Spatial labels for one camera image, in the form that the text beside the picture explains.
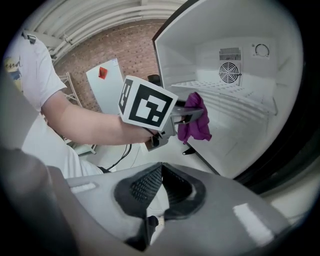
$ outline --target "sleeve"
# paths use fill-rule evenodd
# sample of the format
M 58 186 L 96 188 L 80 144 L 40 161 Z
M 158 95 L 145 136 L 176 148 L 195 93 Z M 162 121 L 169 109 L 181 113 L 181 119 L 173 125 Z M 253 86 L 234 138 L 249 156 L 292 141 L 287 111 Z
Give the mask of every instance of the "sleeve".
M 54 66 L 50 53 L 43 42 L 36 39 L 36 81 L 39 88 L 39 100 L 41 107 L 57 91 L 66 88 L 66 85 L 60 80 Z

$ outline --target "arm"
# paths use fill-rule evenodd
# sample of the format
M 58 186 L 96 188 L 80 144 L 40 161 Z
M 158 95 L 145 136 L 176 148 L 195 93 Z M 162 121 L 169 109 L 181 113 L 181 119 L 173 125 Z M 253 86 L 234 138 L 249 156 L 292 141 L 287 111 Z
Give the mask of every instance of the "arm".
M 81 144 L 123 145 L 146 142 L 142 127 L 124 123 L 118 115 L 90 111 L 71 104 L 61 91 L 42 105 L 50 126 L 59 134 Z

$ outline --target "white label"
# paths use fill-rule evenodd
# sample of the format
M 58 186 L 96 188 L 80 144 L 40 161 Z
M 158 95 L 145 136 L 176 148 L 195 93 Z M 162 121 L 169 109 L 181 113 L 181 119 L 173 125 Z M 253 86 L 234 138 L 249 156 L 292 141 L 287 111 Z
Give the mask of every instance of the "white label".
M 247 203 L 233 207 L 233 212 L 257 246 L 263 247 L 275 238 L 272 231 L 254 214 Z

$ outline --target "wire shelf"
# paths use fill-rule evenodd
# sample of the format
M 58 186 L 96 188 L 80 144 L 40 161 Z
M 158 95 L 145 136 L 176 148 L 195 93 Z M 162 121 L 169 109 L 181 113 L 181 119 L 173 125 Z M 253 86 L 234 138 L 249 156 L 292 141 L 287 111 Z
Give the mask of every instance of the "wire shelf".
M 273 115 L 277 115 L 278 113 L 277 105 L 273 97 L 265 96 L 262 93 L 248 90 L 238 85 L 221 82 L 188 81 L 172 84 L 172 87 L 210 92 L 220 97 L 252 106 L 263 112 L 268 112 Z

